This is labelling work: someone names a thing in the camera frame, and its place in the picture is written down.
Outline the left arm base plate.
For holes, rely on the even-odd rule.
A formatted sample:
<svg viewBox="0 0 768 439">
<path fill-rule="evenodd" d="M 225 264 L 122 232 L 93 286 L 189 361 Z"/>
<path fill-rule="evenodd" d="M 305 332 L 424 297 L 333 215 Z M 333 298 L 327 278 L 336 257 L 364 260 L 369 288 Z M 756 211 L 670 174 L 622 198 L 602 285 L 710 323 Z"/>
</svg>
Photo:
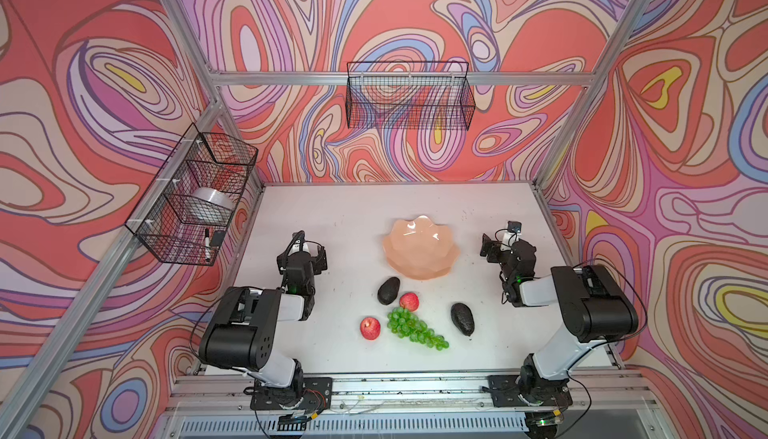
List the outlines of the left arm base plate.
<svg viewBox="0 0 768 439">
<path fill-rule="evenodd" d="M 304 411 L 320 413 L 332 404 L 333 379 L 309 377 L 294 381 L 287 388 L 267 387 L 255 382 L 243 390 L 254 411 Z"/>
</svg>

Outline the dark avocado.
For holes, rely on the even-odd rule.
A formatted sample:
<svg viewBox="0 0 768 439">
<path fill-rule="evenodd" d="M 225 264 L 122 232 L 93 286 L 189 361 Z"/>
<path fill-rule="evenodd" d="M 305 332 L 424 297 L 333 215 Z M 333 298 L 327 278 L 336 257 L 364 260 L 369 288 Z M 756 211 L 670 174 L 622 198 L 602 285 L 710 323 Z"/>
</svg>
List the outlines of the dark avocado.
<svg viewBox="0 0 768 439">
<path fill-rule="evenodd" d="M 399 296 L 401 281 L 398 277 L 390 277 L 377 290 L 377 300 L 382 305 L 392 304 Z"/>
<path fill-rule="evenodd" d="M 464 303 L 454 303 L 450 309 L 450 316 L 454 326 L 466 337 L 471 337 L 475 332 L 475 320 L 472 310 Z"/>
</svg>

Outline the green grape bunch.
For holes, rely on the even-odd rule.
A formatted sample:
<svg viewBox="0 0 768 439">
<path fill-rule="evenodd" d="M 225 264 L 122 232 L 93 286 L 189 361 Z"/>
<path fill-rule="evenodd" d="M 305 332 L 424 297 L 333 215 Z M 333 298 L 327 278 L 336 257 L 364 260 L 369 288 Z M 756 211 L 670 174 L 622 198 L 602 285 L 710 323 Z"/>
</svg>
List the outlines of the green grape bunch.
<svg viewBox="0 0 768 439">
<path fill-rule="evenodd" d="M 387 315 L 387 328 L 401 339 L 421 344 L 437 351 L 447 350 L 449 342 L 440 334 L 437 334 L 428 324 L 421 320 L 414 312 L 397 307 Z"/>
</svg>

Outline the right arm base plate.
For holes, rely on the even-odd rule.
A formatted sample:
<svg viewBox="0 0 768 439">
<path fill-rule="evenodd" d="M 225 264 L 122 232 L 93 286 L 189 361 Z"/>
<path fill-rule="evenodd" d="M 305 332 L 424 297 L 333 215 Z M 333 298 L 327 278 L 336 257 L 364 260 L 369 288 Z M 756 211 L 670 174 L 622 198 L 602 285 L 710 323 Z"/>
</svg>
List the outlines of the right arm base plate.
<svg viewBox="0 0 768 439">
<path fill-rule="evenodd" d="M 521 379 L 519 375 L 490 375 L 482 391 L 494 407 L 553 407 L 567 409 L 573 399 L 567 380 Z"/>
</svg>

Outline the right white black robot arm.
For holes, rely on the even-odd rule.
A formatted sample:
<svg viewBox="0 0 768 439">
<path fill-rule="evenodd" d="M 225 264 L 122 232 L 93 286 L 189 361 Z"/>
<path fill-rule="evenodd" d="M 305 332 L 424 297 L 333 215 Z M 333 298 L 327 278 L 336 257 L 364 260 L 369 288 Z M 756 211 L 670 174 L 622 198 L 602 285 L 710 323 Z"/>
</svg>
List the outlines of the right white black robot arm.
<svg viewBox="0 0 768 439">
<path fill-rule="evenodd" d="M 505 244 L 482 236 L 480 255 L 500 266 L 504 301 L 517 308 L 556 305 L 562 325 L 517 375 L 492 375 L 493 405 L 565 409 L 572 405 L 570 371 L 592 350 L 639 329 L 638 313 L 604 266 L 556 266 L 534 276 L 536 248 L 524 240 Z"/>
</svg>

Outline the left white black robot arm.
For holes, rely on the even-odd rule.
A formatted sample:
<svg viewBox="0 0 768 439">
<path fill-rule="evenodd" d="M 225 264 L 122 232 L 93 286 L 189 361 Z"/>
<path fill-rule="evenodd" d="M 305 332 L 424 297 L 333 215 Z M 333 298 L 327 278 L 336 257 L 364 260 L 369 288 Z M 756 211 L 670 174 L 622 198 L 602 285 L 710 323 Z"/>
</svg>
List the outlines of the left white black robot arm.
<svg viewBox="0 0 768 439">
<path fill-rule="evenodd" d="M 327 269 L 326 251 L 298 231 L 276 263 L 279 287 L 227 289 L 202 336 L 198 357 L 206 366 L 251 378 L 253 384 L 245 394 L 255 411 L 320 413 L 330 405 L 332 381 L 307 382 L 300 361 L 276 349 L 276 332 L 280 322 L 309 319 L 315 306 L 315 277 Z"/>
</svg>

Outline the red apple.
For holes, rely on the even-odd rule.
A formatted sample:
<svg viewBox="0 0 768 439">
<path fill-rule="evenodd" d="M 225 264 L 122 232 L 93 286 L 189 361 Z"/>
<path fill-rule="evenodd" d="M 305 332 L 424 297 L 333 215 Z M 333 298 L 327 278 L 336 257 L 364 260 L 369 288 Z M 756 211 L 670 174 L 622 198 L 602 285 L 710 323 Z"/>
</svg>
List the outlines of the red apple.
<svg viewBox="0 0 768 439">
<path fill-rule="evenodd" d="M 420 306 L 420 300 L 417 294 L 409 292 L 401 296 L 399 305 L 407 311 L 415 312 Z"/>
<path fill-rule="evenodd" d="M 376 340 L 381 334 L 381 324 L 374 317 L 366 317 L 360 323 L 360 333 L 366 340 Z"/>
</svg>

